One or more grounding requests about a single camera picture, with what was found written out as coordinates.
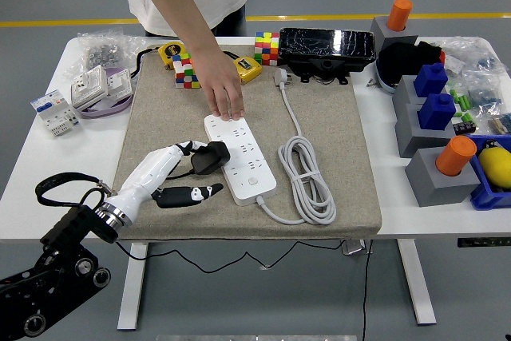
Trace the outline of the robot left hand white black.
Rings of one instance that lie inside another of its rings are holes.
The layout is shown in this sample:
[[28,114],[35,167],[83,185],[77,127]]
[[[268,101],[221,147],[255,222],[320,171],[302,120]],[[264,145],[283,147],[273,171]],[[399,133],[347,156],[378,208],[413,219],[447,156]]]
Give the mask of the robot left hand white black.
[[186,156],[192,157],[192,172],[197,175],[210,174],[230,159],[226,144],[219,141],[208,144],[186,141],[154,150],[132,171],[117,194],[106,198],[101,207],[125,224],[132,224],[138,217],[140,206],[148,200],[156,201],[159,208],[184,208],[198,205],[224,188],[220,183],[162,188]]

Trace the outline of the person's right hand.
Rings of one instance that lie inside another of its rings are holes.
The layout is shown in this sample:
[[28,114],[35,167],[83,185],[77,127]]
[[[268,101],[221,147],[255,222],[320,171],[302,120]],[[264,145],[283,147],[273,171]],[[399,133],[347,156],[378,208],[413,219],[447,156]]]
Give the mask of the person's right hand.
[[244,117],[241,80],[232,59],[213,46],[193,51],[192,60],[211,114],[223,121]]

